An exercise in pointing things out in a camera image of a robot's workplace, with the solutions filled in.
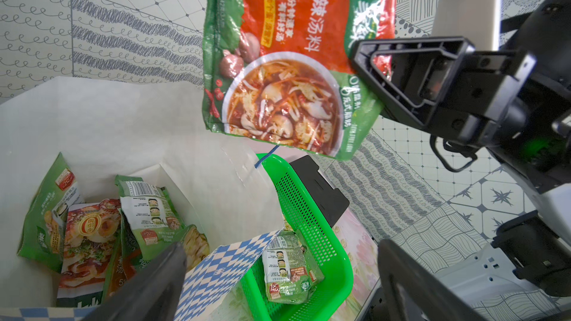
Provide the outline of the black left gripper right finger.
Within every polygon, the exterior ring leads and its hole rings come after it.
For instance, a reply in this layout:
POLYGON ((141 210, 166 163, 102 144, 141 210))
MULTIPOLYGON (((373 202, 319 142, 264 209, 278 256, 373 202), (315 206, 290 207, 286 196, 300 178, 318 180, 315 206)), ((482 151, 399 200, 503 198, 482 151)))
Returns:
POLYGON ((378 244, 379 320, 482 320, 390 239, 378 244))

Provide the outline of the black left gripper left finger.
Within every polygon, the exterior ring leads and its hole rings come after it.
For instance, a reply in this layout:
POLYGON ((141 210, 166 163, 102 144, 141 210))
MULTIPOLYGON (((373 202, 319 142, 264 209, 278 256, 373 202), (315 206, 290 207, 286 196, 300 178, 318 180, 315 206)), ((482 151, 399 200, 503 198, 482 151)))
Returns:
POLYGON ((166 248, 85 320, 173 320, 187 268, 181 243, 166 248))

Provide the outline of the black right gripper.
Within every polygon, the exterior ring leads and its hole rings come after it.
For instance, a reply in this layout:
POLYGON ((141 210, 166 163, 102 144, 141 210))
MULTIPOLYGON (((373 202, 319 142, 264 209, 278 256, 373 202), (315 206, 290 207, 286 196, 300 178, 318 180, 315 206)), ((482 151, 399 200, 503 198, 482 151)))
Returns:
POLYGON ((529 123, 528 51, 475 51, 464 37, 359 40, 350 63, 391 119, 452 143, 504 143, 529 123))

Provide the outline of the yellow green condiment packet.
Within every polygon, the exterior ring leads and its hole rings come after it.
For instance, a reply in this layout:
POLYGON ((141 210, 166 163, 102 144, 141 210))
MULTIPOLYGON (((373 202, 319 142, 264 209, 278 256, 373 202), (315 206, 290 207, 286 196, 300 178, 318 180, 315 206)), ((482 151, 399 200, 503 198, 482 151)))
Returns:
POLYGON ((58 154, 26 214, 17 255, 61 272, 68 210, 84 202, 75 174, 58 154))

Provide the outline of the red hot sour soup packet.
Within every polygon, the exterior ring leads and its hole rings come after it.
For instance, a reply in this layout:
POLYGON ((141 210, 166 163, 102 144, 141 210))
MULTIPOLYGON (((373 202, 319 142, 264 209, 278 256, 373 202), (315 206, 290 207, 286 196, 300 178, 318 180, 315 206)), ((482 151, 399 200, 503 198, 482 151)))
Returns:
POLYGON ((208 0, 205 126, 351 159, 383 105, 349 56, 395 23, 396 0, 208 0))

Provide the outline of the green brown mushroom soup packet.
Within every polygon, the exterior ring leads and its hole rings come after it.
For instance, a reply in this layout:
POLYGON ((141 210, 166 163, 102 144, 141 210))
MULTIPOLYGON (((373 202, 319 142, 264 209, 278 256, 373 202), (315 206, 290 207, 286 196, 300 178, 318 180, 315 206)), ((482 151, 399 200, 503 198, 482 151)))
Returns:
POLYGON ((193 270, 211 252, 207 237, 195 225, 187 227, 181 243, 187 257, 187 271, 193 270))

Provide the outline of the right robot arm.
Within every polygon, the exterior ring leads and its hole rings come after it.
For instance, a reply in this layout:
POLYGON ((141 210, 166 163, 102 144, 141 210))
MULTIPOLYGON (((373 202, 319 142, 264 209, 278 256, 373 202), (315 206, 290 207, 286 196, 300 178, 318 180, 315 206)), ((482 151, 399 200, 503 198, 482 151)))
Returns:
POLYGON ((570 0, 545 0, 501 31, 512 37, 498 51, 476 51, 464 37, 359 40, 351 49, 384 116, 469 163, 488 150, 535 206, 435 275, 380 241, 375 320, 478 320, 471 304, 487 297, 570 295, 570 0))

